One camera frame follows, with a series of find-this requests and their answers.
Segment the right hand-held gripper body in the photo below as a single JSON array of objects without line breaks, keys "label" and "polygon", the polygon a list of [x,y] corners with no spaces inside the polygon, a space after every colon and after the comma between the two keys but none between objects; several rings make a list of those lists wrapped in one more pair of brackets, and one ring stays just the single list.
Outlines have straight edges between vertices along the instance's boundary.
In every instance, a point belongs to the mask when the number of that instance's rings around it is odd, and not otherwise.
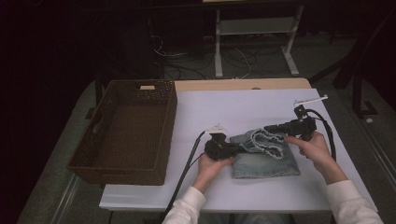
[{"label": "right hand-held gripper body", "polygon": [[304,105],[326,100],[327,95],[319,98],[295,100],[294,113],[297,119],[288,122],[287,135],[300,135],[305,141],[311,140],[311,133],[317,129],[316,120],[326,123],[326,120],[314,109],[305,108]]}]

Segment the person's right hand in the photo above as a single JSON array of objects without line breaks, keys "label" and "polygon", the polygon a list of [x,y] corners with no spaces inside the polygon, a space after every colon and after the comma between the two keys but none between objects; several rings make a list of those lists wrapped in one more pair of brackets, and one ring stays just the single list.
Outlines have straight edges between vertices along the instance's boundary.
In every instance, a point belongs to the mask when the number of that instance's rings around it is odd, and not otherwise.
[{"label": "person's right hand", "polygon": [[294,136],[286,136],[285,141],[297,146],[300,154],[313,162],[327,185],[347,180],[346,174],[330,154],[322,133],[312,132],[309,141]]}]

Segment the white foam board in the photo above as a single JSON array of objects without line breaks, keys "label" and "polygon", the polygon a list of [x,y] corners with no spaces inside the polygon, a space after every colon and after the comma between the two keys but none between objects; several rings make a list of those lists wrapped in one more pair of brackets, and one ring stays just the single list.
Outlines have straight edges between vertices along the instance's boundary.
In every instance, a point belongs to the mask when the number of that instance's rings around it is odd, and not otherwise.
[{"label": "white foam board", "polygon": [[[177,114],[164,184],[161,186],[107,185],[99,206],[111,211],[162,211],[168,205],[182,174],[193,144],[204,150],[210,138],[202,134],[221,124],[229,136],[295,118],[294,102],[307,105],[331,121],[314,89],[247,91],[180,91]],[[312,162],[292,153],[301,171],[296,176],[267,179],[234,179],[232,168],[222,169],[206,192],[204,210],[212,213],[320,213],[328,212],[326,185]]]}]

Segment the white metal stand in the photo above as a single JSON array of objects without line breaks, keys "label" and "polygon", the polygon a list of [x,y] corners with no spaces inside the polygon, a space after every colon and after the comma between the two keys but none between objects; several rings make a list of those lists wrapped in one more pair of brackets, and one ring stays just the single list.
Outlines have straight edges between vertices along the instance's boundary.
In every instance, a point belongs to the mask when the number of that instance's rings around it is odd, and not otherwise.
[{"label": "white metal stand", "polygon": [[288,42],[281,48],[282,55],[293,77],[299,76],[297,66],[291,56],[291,48],[304,11],[303,6],[297,6],[292,17],[222,20],[220,11],[216,13],[215,33],[215,77],[223,78],[222,60],[220,54],[220,38],[223,35],[269,35],[287,34]]}]

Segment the brown woven basket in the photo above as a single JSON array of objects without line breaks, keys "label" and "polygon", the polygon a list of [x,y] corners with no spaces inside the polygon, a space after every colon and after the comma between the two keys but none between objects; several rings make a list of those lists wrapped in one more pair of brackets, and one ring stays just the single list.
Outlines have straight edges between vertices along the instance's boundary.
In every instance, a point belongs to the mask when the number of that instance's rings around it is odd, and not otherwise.
[{"label": "brown woven basket", "polygon": [[177,113],[172,80],[113,80],[67,169],[92,184],[161,186]]}]

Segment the person's left hand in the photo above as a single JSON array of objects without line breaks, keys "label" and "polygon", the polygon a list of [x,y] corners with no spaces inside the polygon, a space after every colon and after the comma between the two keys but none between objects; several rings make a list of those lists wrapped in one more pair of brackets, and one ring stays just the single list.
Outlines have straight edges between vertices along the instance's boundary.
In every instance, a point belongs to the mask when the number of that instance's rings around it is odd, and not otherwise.
[{"label": "person's left hand", "polygon": [[205,194],[212,181],[218,176],[220,171],[224,167],[231,165],[233,162],[233,158],[222,161],[214,161],[210,159],[206,153],[204,153],[199,159],[198,174],[195,177],[192,186],[201,193]]}]

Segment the metal floor rail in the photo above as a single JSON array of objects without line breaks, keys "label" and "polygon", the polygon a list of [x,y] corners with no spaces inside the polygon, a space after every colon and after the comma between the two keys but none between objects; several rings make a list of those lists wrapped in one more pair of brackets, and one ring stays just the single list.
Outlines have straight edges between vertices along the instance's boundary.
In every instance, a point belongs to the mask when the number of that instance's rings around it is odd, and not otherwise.
[{"label": "metal floor rail", "polygon": [[382,131],[376,128],[378,121],[367,123],[366,119],[368,118],[358,121],[359,127],[388,182],[396,191],[396,134],[394,139],[391,139],[392,134],[388,129]]},{"label": "metal floor rail", "polygon": [[61,200],[52,216],[50,224],[64,224],[64,220],[67,217],[67,213],[74,201],[79,185],[80,178],[76,175],[71,175],[67,186],[64,189]]}]

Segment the light blue denim skirt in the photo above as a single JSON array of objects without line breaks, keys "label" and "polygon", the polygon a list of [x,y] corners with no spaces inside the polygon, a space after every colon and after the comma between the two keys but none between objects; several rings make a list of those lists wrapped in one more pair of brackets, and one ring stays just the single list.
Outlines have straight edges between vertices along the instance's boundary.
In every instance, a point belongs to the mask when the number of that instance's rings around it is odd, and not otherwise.
[{"label": "light blue denim skirt", "polygon": [[246,151],[234,157],[233,178],[299,175],[299,167],[284,137],[283,133],[269,133],[264,128],[232,136],[230,141],[243,145]]}]

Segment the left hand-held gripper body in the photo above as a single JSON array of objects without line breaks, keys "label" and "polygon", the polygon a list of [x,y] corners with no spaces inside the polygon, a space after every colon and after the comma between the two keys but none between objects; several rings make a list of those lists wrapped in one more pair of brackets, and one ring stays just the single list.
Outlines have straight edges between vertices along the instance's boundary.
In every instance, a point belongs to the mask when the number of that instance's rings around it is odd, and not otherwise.
[{"label": "left hand-held gripper body", "polygon": [[226,129],[221,124],[216,124],[205,131],[211,139],[205,143],[205,153],[213,161],[221,161],[233,157],[238,145],[226,141]]}]

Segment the black metal stand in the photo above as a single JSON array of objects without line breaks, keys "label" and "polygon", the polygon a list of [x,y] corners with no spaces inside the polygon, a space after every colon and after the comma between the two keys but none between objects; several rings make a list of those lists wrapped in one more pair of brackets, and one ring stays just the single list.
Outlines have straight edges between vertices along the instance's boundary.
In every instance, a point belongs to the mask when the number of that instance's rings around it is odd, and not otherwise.
[{"label": "black metal stand", "polygon": [[380,13],[379,20],[366,29],[352,50],[340,61],[308,79],[310,84],[339,70],[332,82],[344,89],[353,81],[352,108],[359,118],[377,114],[370,102],[362,100],[362,82],[371,82],[396,111],[396,5]]}]

